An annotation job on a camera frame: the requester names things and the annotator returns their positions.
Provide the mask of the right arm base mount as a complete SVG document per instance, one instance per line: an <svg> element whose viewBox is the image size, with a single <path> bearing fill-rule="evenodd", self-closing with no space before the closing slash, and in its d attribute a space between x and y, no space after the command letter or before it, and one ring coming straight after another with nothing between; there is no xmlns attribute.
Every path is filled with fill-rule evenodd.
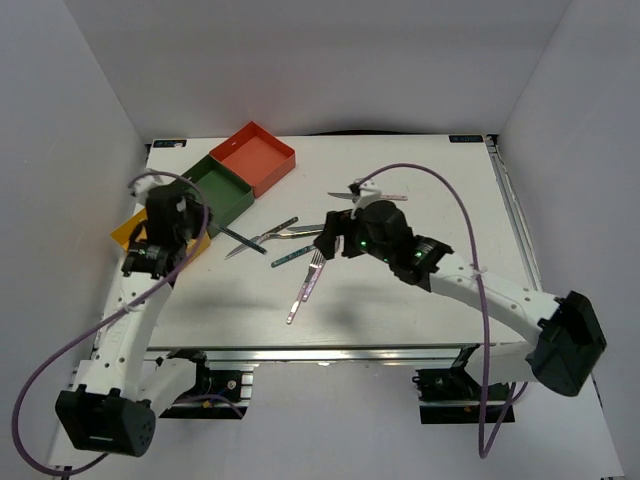
<svg viewBox="0 0 640 480"><path fill-rule="evenodd" d="M423 425L477 424L481 385L464 370L479 344L463 348L450 367L417 370L412 377L420 401Z"/></svg>

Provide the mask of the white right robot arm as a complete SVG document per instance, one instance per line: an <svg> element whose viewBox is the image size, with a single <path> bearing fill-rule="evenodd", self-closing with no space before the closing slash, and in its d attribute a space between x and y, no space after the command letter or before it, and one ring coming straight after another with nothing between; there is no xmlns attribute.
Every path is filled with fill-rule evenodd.
<svg viewBox="0 0 640 480"><path fill-rule="evenodd" d="M404 213L390 201L357 212L330 211L314 244L323 256L370 255L386 263L400 281L461 302L520 336L516 343L483 351L463 348L446 381L472 399L487 385L537 382L566 397L577 396L607 343L590 300L575 291L564 297L479 273L449 245L414 234Z"/></svg>

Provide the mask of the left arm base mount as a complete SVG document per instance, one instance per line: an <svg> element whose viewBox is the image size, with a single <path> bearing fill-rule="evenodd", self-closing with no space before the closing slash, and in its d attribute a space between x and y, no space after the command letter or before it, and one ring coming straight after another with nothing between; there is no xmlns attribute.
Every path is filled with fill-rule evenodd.
<svg viewBox="0 0 640 480"><path fill-rule="evenodd" d="M197 349L177 349L154 359L155 371L139 383L137 402L158 418L240 419L251 397L253 373L212 366Z"/></svg>

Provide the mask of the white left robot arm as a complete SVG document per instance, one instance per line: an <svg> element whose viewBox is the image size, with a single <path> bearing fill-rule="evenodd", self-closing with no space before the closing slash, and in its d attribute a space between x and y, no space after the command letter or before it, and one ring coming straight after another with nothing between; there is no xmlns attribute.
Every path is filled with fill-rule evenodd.
<svg viewBox="0 0 640 480"><path fill-rule="evenodd" d="M186 395L205 396L205 358L169 356L144 376L142 366L157 319L172 294L188 244L211 216L194 192L177 183L151 188L146 219L134 228L117 284L123 317L101 334L97 353L72 391L59 394L56 414L78 450L140 457L156 420Z"/></svg>

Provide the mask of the green handled spoon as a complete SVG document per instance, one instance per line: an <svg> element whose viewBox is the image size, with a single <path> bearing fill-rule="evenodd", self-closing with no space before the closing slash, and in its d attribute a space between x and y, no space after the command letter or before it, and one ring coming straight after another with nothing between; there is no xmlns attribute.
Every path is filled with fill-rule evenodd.
<svg viewBox="0 0 640 480"><path fill-rule="evenodd" d="M214 223L213 227L215 229L219 230L221 233L223 233L227 237L235 240L239 244L244 244L244 245L249 246L250 250L253 250L253 251L255 251L255 252L257 252L257 253L259 253L261 255L266 255L267 254L267 250L264 247L260 246L259 244L253 243L251 241L251 239L248 239L248 238L242 236L241 234L231 230L230 228L221 226L221 225L219 225L217 223Z"/></svg>

